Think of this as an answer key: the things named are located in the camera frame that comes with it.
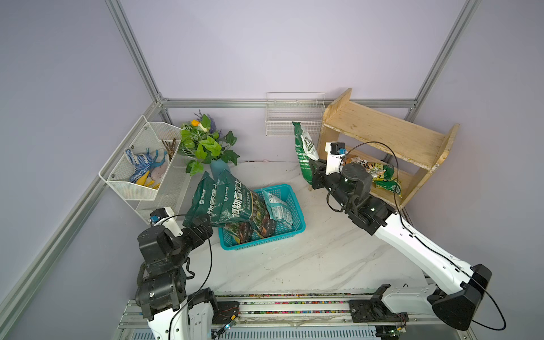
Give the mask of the white green small bag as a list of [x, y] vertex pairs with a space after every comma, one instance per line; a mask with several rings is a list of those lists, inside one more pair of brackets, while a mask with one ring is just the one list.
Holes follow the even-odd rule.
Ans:
[[318, 161], [319, 154], [315, 149], [313, 139], [301, 122], [293, 121], [293, 131], [296, 143], [296, 154], [300, 164], [301, 173], [308, 184], [313, 184], [313, 173], [310, 166], [311, 161]]

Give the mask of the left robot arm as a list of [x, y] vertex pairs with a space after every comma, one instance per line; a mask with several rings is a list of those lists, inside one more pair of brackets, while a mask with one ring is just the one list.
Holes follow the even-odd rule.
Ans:
[[239, 303], [219, 303], [205, 286], [186, 291], [195, 276], [190, 253], [211, 242], [211, 219], [199, 215], [185, 228], [168, 228], [174, 221], [173, 216], [153, 215], [137, 238], [144, 262], [137, 275], [136, 304], [155, 339], [219, 339], [238, 323]]

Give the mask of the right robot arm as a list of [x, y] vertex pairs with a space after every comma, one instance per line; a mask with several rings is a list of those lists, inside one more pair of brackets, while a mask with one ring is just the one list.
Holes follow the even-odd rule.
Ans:
[[434, 315], [444, 324], [466, 331], [487, 294], [492, 272], [482, 264], [471, 266], [449, 254], [418, 232], [399, 213], [370, 194], [371, 175], [359, 164], [327, 174], [322, 160], [309, 162], [312, 187], [325, 188], [339, 204], [338, 212], [351, 222], [402, 253], [429, 276], [422, 287], [382, 285], [373, 297], [391, 314]]

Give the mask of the teal plastic basket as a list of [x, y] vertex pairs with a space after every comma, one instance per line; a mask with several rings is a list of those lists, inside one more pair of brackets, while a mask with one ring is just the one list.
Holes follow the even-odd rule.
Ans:
[[262, 191], [269, 192], [270, 194], [275, 195], [277, 198], [281, 199], [287, 204], [287, 207], [293, 218], [293, 225], [289, 227], [284, 223], [278, 222], [276, 225], [276, 232], [274, 235], [267, 238], [259, 238], [256, 232], [252, 235], [252, 240], [243, 244], [237, 244], [234, 237], [231, 234], [228, 234], [223, 229], [218, 230], [220, 246], [225, 251], [238, 251], [241, 249], [246, 249], [250, 247], [255, 247], [259, 245], [264, 245], [270, 242], [280, 241], [282, 239], [287, 239], [294, 237], [303, 233], [306, 229], [306, 223], [303, 215], [303, 211], [298, 202], [297, 196], [293, 191], [293, 188], [288, 184], [279, 184], [276, 186], [269, 186], [265, 188], [255, 189], [254, 192], [263, 198]]

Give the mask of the dark green soil bag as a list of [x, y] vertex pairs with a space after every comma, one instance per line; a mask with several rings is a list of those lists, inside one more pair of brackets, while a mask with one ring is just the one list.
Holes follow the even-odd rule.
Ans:
[[[217, 184], [210, 174], [205, 171], [199, 181], [195, 194], [191, 201], [191, 207], [183, 221], [184, 227], [192, 227], [194, 220], [201, 215], [215, 215], [215, 197]], [[228, 222], [225, 224], [211, 222], [212, 226], [221, 228], [224, 233], [230, 235], [236, 244], [244, 244], [252, 240], [253, 228], [249, 222]]]
[[236, 244], [276, 233], [276, 221], [270, 216], [264, 199], [228, 171], [218, 177], [215, 198], [212, 223], [230, 234]]

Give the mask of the teal white fertilizer bag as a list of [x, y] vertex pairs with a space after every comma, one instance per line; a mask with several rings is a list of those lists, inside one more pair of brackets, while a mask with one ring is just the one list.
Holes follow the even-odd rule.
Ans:
[[262, 194], [271, 219], [279, 223], [286, 230], [292, 231], [294, 228], [293, 216], [287, 203], [269, 191], [263, 190]]

